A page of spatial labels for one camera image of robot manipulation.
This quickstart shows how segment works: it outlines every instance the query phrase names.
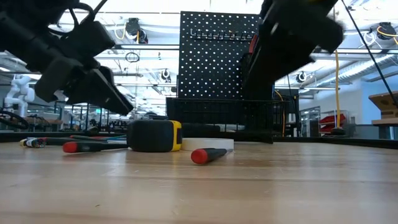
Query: white robot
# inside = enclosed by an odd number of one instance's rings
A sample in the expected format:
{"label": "white robot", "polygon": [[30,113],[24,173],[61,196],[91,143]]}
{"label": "white robot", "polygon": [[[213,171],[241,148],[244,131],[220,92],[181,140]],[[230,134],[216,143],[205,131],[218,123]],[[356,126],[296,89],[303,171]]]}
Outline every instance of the white robot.
{"label": "white robot", "polygon": [[35,90],[29,88],[30,77],[25,75],[16,75],[11,81],[11,90],[4,99],[5,110],[14,112],[12,106],[18,104],[19,116],[26,117],[27,104],[35,100]]}

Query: black pegboard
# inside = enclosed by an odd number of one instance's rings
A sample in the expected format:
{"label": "black pegboard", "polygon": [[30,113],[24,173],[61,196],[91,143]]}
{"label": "black pegboard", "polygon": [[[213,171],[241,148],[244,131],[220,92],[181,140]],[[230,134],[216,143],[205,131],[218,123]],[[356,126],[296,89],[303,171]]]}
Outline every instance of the black pegboard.
{"label": "black pegboard", "polygon": [[[242,99],[239,61],[258,20],[255,14],[182,11],[178,97]],[[232,38],[220,40],[228,34]]]}

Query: yellow cord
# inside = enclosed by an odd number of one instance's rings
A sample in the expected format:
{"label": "yellow cord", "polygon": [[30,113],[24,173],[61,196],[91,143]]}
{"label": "yellow cord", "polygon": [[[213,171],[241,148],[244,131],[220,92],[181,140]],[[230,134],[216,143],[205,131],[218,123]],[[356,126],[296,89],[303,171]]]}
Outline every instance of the yellow cord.
{"label": "yellow cord", "polygon": [[385,35],[385,36],[388,36],[388,37],[393,37],[393,38],[394,38],[394,41],[395,41],[396,44],[398,45],[398,40],[396,39],[396,37],[398,37],[398,35],[386,34],[386,33],[384,33],[384,32],[381,32],[381,31],[380,31],[380,28],[382,28],[382,27],[379,26],[379,27],[377,28],[377,31],[378,31],[380,34]]}
{"label": "yellow cord", "polygon": [[127,22],[124,23],[124,28],[123,28],[123,35],[122,37],[118,36],[118,33],[116,32],[116,29],[114,30],[114,35],[116,36],[117,39],[119,40],[123,40],[124,37],[126,36],[126,26],[127,26]]}
{"label": "yellow cord", "polygon": [[[280,100],[283,101],[284,99],[283,99],[282,95],[276,90],[275,90],[275,92],[280,97]],[[283,120],[283,127],[282,127],[282,137],[285,137],[285,108],[283,111],[283,118],[284,118],[284,120]]]}
{"label": "yellow cord", "polygon": [[338,52],[336,50],[336,107],[337,107],[337,128],[340,128],[340,101],[338,96],[338,74],[340,72],[340,66],[338,64]]}

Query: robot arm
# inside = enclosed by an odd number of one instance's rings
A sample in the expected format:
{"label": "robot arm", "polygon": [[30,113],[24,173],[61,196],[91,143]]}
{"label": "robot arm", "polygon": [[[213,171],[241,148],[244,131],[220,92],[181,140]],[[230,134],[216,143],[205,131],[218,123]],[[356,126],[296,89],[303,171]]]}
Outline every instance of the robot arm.
{"label": "robot arm", "polygon": [[[79,8],[89,15],[67,33],[50,30],[64,11]],[[120,114],[133,107],[112,81],[112,71],[93,57],[114,46],[106,29],[94,21],[95,12],[79,0],[0,0],[0,50],[25,61],[27,68],[40,72],[35,92],[41,99],[56,100],[63,90],[68,103],[91,103]]]}

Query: wooden tabletop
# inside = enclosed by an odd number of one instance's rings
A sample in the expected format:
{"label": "wooden tabletop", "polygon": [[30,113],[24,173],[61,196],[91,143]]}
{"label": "wooden tabletop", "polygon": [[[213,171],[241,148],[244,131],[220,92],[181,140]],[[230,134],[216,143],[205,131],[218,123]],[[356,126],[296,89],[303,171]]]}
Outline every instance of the wooden tabletop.
{"label": "wooden tabletop", "polygon": [[189,152],[64,154],[0,144],[0,223],[397,223],[398,151],[236,144]]}

